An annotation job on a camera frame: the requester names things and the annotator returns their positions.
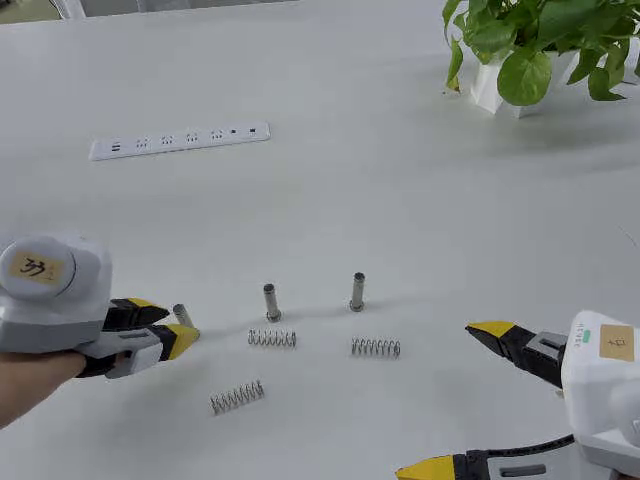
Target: power outlet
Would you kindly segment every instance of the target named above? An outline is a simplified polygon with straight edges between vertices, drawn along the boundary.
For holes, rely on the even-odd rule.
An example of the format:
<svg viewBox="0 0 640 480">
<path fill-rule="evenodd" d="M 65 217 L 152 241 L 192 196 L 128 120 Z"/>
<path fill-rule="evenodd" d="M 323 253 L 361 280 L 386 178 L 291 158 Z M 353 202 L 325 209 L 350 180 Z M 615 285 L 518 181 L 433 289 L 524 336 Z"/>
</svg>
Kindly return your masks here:
<svg viewBox="0 0 640 480">
<path fill-rule="evenodd" d="M 266 122 L 232 125 L 224 128 L 190 129 L 160 135 L 96 140 L 91 147 L 90 160 L 133 157 L 178 150 L 217 147 L 236 143 L 269 140 L 271 132 Z"/>
</svg>

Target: compression spring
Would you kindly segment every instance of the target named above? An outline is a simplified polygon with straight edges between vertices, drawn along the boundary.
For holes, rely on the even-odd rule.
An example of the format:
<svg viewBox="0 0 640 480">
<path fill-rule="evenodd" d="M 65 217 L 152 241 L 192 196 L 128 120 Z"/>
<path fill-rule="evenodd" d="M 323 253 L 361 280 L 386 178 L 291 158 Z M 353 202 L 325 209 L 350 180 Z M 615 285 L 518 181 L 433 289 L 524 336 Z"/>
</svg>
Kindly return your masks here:
<svg viewBox="0 0 640 480">
<path fill-rule="evenodd" d="M 284 330 L 249 330 L 247 337 L 249 345 L 262 345 L 263 347 L 295 347 L 296 332 Z"/>
<path fill-rule="evenodd" d="M 398 358 L 400 356 L 400 342 L 398 340 L 354 338 L 351 340 L 351 354 Z"/>
<path fill-rule="evenodd" d="M 247 403 L 264 397 L 264 389 L 260 380 L 240 385 L 233 390 L 211 397 L 211 408 L 214 415 L 228 412 Z"/>
</svg>

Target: printed label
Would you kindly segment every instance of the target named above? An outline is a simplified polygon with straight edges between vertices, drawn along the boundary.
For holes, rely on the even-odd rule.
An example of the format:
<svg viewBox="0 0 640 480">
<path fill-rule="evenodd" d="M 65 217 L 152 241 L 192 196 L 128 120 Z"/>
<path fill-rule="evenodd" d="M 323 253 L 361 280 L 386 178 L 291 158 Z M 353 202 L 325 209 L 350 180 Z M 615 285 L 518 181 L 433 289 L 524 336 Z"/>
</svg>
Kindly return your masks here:
<svg viewBox="0 0 640 480">
<path fill-rule="evenodd" d="M 633 327 L 627 325 L 600 326 L 600 356 L 633 362 L 635 360 Z"/>
<path fill-rule="evenodd" d="M 17 252 L 11 262 L 9 275 L 44 285 L 57 285 L 63 268 L 62 260 L 44 257 L 37 253 Z"/>
</svg>

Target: metal bolt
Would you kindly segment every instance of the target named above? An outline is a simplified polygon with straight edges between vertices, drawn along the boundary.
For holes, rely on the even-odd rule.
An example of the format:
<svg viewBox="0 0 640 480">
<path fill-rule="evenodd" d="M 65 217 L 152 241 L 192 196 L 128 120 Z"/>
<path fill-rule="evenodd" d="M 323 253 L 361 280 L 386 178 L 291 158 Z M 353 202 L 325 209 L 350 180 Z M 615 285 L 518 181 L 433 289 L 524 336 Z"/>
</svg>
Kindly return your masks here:
<svg viewBox="0 0 640 480">
<path fill-rule="evenodd" d="M 181 303 L 173 306 L 173 314 L 178 319 L 178 323 L 180 325 L 184 325 L 185 327 L 196 328 L 193 326 L 193 322 L 191 321 L 191 317 L 187 313 L 187 309 Z"/>
<path fill-rule="evenodd" d="M 362 294 L 364 293 L 364 273 L 358 272 L 353 276 L 353 292 L 351 293 L 351 301 L 349 308 L 353 312 L 361 312 L 364 308 Z"/>
<path fill-rule="evenodd" d="M 267 320 L 275 323 L 280 321 L 282 313 L 278 310 L 278 301 L 276 300 L 276 287 L 273 283 L 267 283 L 264 286 L 264 299 L 267 302 Z"/>
</svg>

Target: table surface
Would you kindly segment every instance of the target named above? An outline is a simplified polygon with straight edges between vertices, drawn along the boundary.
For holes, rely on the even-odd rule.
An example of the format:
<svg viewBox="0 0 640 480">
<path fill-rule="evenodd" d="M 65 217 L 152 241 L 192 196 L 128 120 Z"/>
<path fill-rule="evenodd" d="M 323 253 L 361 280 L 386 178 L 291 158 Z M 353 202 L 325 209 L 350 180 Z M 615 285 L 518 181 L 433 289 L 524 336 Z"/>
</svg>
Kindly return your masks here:
<svg viewBox="0 0 640 480">
<path fill-rule="evenodd" d="M 100 239 L 113 296 L 184 303 L 203 330 L 178 361 L 65 385 L 0 433 L 3 477 L 389 479 L 568 433 L 554 390 L 464 327 L 566 332 L 581 309 L 638 323 L 640 95 L 567 87 L 543 116 L 494 118 L 444 93 L 439 9 L 301 0 L 0 29 L 3 230 Z M 251 120 L 273 138 L 87 160 L 96 137 Z M 246 343 L 268 281 L 295 351 Z M 352 336 L 398 338 L 402 356 L 351 358 Z M 209 395 L 254 378 L 263 400 L 212 416 Z"/>
</svg>

